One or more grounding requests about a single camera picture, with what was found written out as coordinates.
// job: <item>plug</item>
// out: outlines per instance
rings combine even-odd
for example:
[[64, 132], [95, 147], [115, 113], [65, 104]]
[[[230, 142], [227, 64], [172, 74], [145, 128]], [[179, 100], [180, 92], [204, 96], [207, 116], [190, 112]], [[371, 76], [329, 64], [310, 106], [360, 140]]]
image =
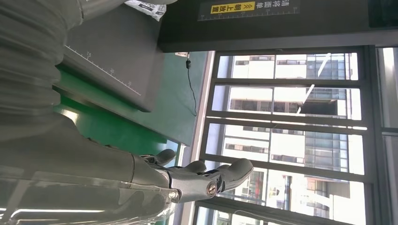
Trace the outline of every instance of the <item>plug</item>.
[[187, 61], [185, 62], [185, 66], [187, 67], [187, 69], [191, 68], [191, 61], [189, 59], [187, 59]]

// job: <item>screw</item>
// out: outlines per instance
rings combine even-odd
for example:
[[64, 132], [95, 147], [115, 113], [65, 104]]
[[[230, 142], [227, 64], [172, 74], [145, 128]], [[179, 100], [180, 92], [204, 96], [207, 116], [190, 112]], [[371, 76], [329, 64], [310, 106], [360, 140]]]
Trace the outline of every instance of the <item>screw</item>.
[[207, 186], [207, 195], [213, 197], [217, 191], [217, 185], [215, 182], [211, 182]]
[[171, 198], [171, 199], [176, 198], [177, 196], [178, 196], [178, 194], [177, 194], [175, 191], [171, 191], [171, 192], [168, 194], [168, 197]]

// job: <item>yellow warning label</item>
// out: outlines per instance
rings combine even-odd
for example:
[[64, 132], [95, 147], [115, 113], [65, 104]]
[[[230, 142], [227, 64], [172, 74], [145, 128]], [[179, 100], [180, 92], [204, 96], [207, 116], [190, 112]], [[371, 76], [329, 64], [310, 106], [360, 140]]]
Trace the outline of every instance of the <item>yellow warning label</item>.
[[253, 11], [255, 9], [255, 1], [239, 2], [232, 4], [214, 5], [211, 8], [211, 14], [218, 13], [235, 13], [243, 11]]

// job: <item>power cord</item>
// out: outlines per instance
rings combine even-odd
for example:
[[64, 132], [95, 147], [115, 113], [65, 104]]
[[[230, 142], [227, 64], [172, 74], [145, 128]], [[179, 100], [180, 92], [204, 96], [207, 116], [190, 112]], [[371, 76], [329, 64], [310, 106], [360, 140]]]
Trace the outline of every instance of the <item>power cord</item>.
[[188, 52], [187, 61], [185, 62], [185, 66], [186, 66], [187, 71], [188, 71], [189, 87], [191, 88], [192, 95], [193, 95], [193, 101], [195, 102], [195, 114], [192, 113], [192, 115], [196, 117], [196, 116], [198, 115], [198, 112], [196, 111], [196, 98], [195, 98], [195, 92], [193, 92], [192, 85], [191, 85], [191, 77], [189, 76], [189, 69], [191, 68], [191, 61], [189, 60], [189, 52]]

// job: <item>black sign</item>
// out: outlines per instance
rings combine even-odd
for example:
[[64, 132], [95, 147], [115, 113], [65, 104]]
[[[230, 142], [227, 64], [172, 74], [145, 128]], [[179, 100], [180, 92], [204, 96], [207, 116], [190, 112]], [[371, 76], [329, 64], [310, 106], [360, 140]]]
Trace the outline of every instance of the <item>black sign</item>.
[[203, 2], [198, 21], [300, 13], [300, 0], [231, 0]]

